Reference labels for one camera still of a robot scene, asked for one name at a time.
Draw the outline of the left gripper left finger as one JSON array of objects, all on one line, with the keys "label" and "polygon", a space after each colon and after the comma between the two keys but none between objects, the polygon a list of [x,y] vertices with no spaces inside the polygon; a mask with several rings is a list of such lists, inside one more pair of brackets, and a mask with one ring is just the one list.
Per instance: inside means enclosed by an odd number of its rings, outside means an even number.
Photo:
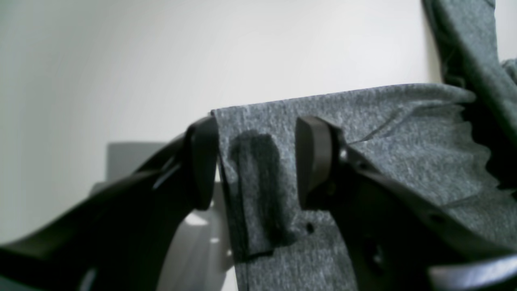
[{"label": "left gripper left finger", "polygon": [[2,244],[2,291],[154,291],[176,230],[212,202],[213,116],[54,222]]}]

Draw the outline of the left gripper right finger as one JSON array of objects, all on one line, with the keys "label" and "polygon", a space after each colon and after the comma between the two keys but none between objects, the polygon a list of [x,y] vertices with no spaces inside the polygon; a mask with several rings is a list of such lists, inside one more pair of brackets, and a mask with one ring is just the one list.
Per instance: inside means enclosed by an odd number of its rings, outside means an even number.
[{"label": "left gripper right finger", "polygon": [[330,213],[360,291],[515,291],[514,250],[383,175],[336,125],[297,118],[295,153],[301,208]]}]

